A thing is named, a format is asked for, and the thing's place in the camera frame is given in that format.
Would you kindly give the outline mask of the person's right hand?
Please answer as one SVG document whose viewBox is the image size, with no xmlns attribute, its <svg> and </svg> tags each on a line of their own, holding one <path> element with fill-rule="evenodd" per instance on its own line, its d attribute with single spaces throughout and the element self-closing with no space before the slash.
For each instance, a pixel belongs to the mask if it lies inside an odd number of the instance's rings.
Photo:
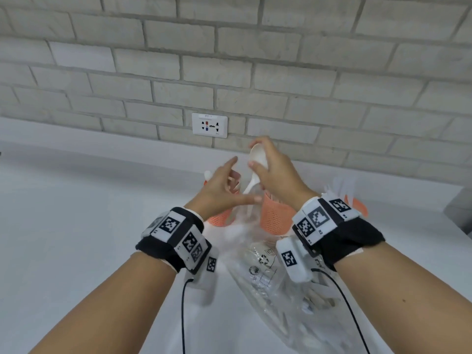
<svg viewBox="0 0 472 354">
<path fill-rule="evenodd" d="M 304 183 L 291 159 L 281 153 L 269 137 L 256 138 L 249 147 L 257 143 L 263 145 L 268 161 L 268 179 L 261 182 L 262 188 L 295 211 L 299 211 L 308 200 L 321 197 Z"/>
</svg>

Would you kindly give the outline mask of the person's left hand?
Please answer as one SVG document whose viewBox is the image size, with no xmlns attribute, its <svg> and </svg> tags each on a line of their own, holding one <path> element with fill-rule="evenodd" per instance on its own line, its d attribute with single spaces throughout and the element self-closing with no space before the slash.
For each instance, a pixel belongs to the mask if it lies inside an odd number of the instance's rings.
<svg viewBox="0 0 472 354">
<path fill-rule="evenodd" d="M 235 194 L 230 191 L 229 178 L 240 179 L 241 175 L 232 168 L 237 163 L 234 156 L 224 165 L 218 167 L 212 179 L 202 187 L 200 192 L 184 208 L 198 214 L 203 221 L 222 212 L 238 207 L 235 203 Z"/>
</svg>

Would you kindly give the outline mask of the white plastic spoon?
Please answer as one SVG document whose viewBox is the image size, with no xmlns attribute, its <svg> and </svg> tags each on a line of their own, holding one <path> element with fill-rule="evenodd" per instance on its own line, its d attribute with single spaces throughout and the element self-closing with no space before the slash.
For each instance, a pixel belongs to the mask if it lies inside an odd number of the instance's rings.
<svg viewBox="0 0 472 354">
<path fill-rule="evenodd" d="M 263 166 L 266 170 L 268 170 L 268 161 L 266 157 L 266 152 L 261 143 L 255 144 L 249 153 L 249 162 L 256 162 Z M 260 177 L 257 175 L 256 172 L 251 170 L 251 177 L 248 185 L 242 192 L 243 195 L 247 195 L 251 192 L 251 190 L 261 183 Z"/>
</svg>

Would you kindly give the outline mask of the person's left forearm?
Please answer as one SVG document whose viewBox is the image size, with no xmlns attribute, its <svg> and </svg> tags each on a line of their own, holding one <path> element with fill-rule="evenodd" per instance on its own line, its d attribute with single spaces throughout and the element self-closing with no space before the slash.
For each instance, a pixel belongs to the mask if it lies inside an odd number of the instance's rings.
<svg viewBox="0 0 472 354">
<path fill-rule="evenodd" d="M 139 354 L 177 272 L 133 253 L 29 354 Z"/>
</svg>

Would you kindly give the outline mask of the person's right forearm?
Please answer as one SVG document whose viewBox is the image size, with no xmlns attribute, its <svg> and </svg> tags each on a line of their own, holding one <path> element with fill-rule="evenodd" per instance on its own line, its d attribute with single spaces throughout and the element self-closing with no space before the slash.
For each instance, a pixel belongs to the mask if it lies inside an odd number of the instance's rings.
<svg viewBox="0 0 472 354">
<path fill-rule="evenodd" d="M 472 302 L 389 244 L 334 267 L 395 354 L 472 354 Z"/>
</svg>

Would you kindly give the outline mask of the orange mesh cup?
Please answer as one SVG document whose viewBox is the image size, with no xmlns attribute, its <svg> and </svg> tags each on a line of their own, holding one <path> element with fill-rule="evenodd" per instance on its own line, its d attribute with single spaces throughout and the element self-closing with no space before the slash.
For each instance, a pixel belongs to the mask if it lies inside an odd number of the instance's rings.
<svg viewBox="0 0 472 354">
<path fill-rule="evenodd" d="M 274 200 L 271 193 L 264 193 L 261 207 L 260 227 L 273 236 L 285 236 L 292 228 L 296 211 L 283 202 Z"/>
<path fill-rule="evenodd" d="M 364 217 L 365 219 L 368 218 L 369 211 L 363 202 L 358 200 L 356 197 L 350 197 L 348 195 L 345 195 L 344 200 L 347 203 L 347 205 L 357 210 L 361 214 L 362 217 Z"/>
<path fill-rule="evenodd" d="M 230 187 L 230 190 L 233 194 L 237 194 L 240 192 L 240 187 L 241 187 L 241 183 L 240 181 L 238 180 L 237 182 L 235 182 L 234 186 L 233 187 Z M 233 209 L 234 208 L 230 208 L 224 212 L 222 212 L 221 214 L 218 214 L 216 216 L 213 216 L 213 217 L 210 217 L 208 219 L 208 223 L 212 226 L 215 226 L 215 227 L 226 227 L 226 226 L 229 226 L 233 221 L 234 221 L 234 216 L 233 216 Z"/>
</svg>

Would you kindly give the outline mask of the clear plastic bag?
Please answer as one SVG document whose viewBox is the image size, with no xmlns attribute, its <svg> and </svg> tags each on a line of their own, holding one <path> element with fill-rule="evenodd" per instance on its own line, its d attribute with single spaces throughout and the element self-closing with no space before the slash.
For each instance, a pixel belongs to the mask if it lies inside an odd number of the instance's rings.
<svg viewBox="0 0 472 354">
<path fill-rule="evenodd" d="M 240 283 L 276 287 L 282 274 L 286 273 L 276 249 L 276 242 L 288 236 L 296 236 L 296 234 L 293 228 L 285 236 L 273 236 L 263 231 L 259 224 L 261 207 L 262 205 L 253 205 L 234 210 L 234 221 L 223 228 L 221 238 L 223 244 L 220 245 L 223 262 L 238 287 Z M 320 255 L 316 257 L 309 255 L 308 259 L 312 272 L 327 274 L 328 271 L 332 271 L 325 265 Z M 359 311 L 357 304 L 350 299 L 350 293 L 343 281 L 342 284 L 337 283 L 336 280 L 333 282 L 351 311 L 365 348 L 365 354 L 375 354 L 375 348 L 369 345 L 368 335 L 362 332 L 362 322 L 355 316 Z"/>
</svg>

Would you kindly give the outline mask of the black wristband with marker tags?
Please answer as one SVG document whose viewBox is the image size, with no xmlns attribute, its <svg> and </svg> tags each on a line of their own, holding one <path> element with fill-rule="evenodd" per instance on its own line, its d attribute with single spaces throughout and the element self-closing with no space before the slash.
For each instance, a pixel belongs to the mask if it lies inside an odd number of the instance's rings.
<svg viewBox="0 0 472 354">
<path fill-rule="evenodd" d="M 135 249 L 165 262 L 177 273 L 183 269 L 192 275 L 214 273 L 217 266 L 215 248 L 204 236 L 202 217 L 184 207 L 160 214 L 142 232 Z"/>
<path fill-rule="evenodd" d="M 383 234 L 333 192 L 307 200 L 293 216 L 293 230 L 309 255 L 335 264 L 355 251 L 385 242 Z"/>
</svg>

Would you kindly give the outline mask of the pile of white plastic cutlery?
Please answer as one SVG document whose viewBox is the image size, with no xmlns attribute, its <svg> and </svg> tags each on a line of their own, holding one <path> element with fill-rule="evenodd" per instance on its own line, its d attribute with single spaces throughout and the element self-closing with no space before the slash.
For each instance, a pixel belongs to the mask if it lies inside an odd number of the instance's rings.
<svg viewBox="0 0 472 354">
<path fill-rule="evenodd" d="M 276 287 L 239 284 L 251 306 L 279 339 L 298 354 L 365 354 L 351 311 L 332 271 L 308 283 L 283 273 Z"/>
</svg>

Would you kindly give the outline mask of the grey box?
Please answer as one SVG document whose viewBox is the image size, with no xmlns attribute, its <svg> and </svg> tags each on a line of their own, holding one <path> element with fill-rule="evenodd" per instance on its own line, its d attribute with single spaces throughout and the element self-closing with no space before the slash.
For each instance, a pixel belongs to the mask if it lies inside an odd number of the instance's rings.
<svg viewBox="0 0 472 354">
<path fill-rule="evenodd" d="M 472 189 L 462 189 L 443 213 L 464 233 L 472 236 Z"/>
</svg>

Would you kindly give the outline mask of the white wall socket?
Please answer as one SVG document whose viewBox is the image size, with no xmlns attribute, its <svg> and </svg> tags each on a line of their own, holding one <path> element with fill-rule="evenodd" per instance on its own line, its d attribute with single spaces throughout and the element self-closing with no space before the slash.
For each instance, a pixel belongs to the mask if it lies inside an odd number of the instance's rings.
<svg viewBox="0 0 472 354">
<path fill-rule="evenodd" d="M 228 117 L 192 113 L 192 133 L 199 136 L 227 138 Z"/>
</svg>

